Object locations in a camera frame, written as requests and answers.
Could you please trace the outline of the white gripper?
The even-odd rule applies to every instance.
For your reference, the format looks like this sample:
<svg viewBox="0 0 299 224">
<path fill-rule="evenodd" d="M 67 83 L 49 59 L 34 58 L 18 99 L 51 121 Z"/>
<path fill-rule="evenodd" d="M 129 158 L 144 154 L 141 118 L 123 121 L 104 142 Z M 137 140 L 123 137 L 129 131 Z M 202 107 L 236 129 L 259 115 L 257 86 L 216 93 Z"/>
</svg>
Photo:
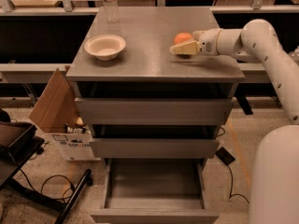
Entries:
<svg viewBox="0 0 299 224">
<path fill-rule="evenodd" d="M 169 51 L 174 55 L 196 55 L 199 51 L 204 55 L 217 55 L 217 40 L 220 32 L 221 29 L 194 31 L 192 36 L 195 40 L 178 43 L 171 46 Z"/>
</svg>

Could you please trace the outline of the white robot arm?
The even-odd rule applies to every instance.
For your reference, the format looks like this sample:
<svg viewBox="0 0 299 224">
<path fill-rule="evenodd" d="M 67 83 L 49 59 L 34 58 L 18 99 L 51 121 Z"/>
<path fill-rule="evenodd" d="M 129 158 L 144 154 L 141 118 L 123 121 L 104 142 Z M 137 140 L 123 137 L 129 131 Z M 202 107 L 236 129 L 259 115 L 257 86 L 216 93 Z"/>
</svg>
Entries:
<svg viewBox="0 0 299 224">
<path fill-rule="evenodd" d="M 195 31 L 169 51 L 263 65 L 290 124 L 266 135 L 256 150 L 249 224 L 299 224 L 299 65 L 281 47 L 271 23 L 257 19 L 241 29 Z"/>
</svg>

